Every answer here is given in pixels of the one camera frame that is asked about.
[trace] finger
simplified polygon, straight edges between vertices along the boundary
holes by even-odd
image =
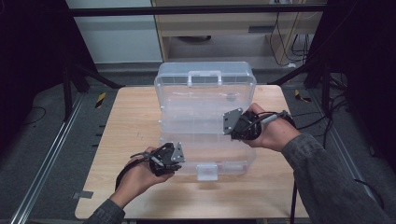
[[[153,150],[155,150],[155,149],[157,149],[156,147],[148,147],[147,149],[146,149],[146,151],[147,152],[151,152],[151,151],[153,151]]]

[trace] wooden table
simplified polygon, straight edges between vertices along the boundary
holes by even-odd
[[[257,86],[253,102],[270,111],[288,110],[278,86]],[[78,218],[87,218],[114,192],[116,177],[129,157],[157,147],[161,111],[154,87],[119,90],[84,186],[91,199],[80,198]],[[220,175],[198,182],[175,175],[153,186],[125,207],[125,218],[260,218],[289,217],[293,176],[282,154],[257,148],[257,159],[244,175]],[[308,217],[298,198],[297,217]]]

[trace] gray sleeve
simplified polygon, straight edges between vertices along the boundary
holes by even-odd
[[[385,212],[309,134],[282,150],[313,223],[390,223]]]
[[[84,221],[84,224],[119,224],[122,223],[124,216],[125,212],[111,200],[107,199]]]

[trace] black pole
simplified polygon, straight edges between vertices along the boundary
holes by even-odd
[[[293,184],[293,194],[291,198],[291,209],[290,209],[290,224],[294,224],[295,212],[297,203],[297,184],[294,181]]]
[[[189,6],[189,7],[114,7],[72,8],[46,10],[46,14],[70,17],[142,16],[174,14],[258,13],[258,12],[315,12],[337,9],[326,4],[240,5],[240,6]]]
[[[325,113],[329,113],[329,102],[330,102],[330,66],[329,62],[325,61],[323,64],[323,76],[322,76],[322,108]]]
[[[63,70],[63,81],[64,81],[64,121],[67,121],[72,114],[73,100],[70,86],[69,69],[67,67]]]
[[[92,70],[82,66],[81,64],[75,64],[75,67],[77,70],[84,73],[85,75],[95,78],[96,80],[106,84],[108,87],[110,87],[112,89],[119,89],[119,88],[125,87],[125,85],[117,84],[115,82],[108,80],[105,77],[100,76],[98,73],[93,72]]]

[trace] plastic box lid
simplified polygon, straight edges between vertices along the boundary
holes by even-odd
[[[222,114],[251,105],[256,78],[248,63],[163,63],[155,87],[165,133],[223,133]]]

